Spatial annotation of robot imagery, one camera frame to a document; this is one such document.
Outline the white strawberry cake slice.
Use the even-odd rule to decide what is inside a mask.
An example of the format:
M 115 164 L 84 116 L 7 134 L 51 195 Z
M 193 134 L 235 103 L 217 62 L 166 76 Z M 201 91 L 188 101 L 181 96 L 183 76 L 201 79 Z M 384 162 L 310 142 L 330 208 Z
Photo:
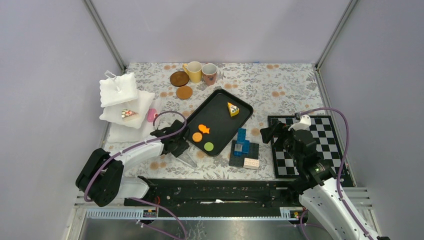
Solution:
M 139 115 L 139 113 L 138 113 L 138 112 L 136 112 L 136 111 L 129 110 L 129 109 L 126 109 L 126 108 L 124 108 L 124 109 L 121 111 L 121 119 L 122 119 L 124 122 L 132 121 L 132 120 L 137 119 L 137 118 L 139 118 L 139 117 L 140 117 L 140 115 Z

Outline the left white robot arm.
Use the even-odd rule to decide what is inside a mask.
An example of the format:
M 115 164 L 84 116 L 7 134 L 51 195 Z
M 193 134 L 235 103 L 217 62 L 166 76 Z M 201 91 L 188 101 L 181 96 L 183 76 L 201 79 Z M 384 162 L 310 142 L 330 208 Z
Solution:
M 175 120 L 171 126 L 151 132 L 146 141 L 117 153 L 95 149 L 75 185 L 84 193 L 86 202 L 94 202 L 99 207 L 107 206 L 115 199 L 137 199 L 148 206 L 155 200 L 154 190 L 142 177 L 126 177 L 125 173 L 161 155 L 180 156 L 189 147 L 184 139 L 186 132 L 187 123 Z

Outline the silver tongs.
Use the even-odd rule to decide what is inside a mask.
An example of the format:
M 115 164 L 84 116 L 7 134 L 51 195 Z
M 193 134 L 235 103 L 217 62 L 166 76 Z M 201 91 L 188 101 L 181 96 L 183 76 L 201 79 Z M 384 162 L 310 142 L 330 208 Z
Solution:
M 190 155 L 188 151 L 184 151 L 181 155 L 176 157 L 176 159 L 190 166 L 193 169 L 198 167 L 197 163 L 195 162 L 195 160 L 192 158 L 192 156 Z

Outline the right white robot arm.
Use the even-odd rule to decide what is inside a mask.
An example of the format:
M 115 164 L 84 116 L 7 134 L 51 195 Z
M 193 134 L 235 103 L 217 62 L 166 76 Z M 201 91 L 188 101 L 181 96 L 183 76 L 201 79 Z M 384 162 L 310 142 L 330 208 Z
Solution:
M 275 147 L 294 160 L 299 173 L 299 178 L 289 183 L 287 201 L 309 210 L 334 240 L 385 239 L 355 209 L 307 128 L 302 122 L 287 125 L 277 121 L 260 130 L 263 143 L 277 139 Z

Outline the pink square cake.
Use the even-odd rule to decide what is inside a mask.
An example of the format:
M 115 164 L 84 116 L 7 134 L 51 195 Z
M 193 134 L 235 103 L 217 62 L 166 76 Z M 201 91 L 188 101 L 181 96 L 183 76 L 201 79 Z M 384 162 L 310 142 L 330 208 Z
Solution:
M 158 116 L 158 111 L 155 108 L 150 108 L 146 115 L 146 120 L 149 123 L 152 123 L 155 118 Z

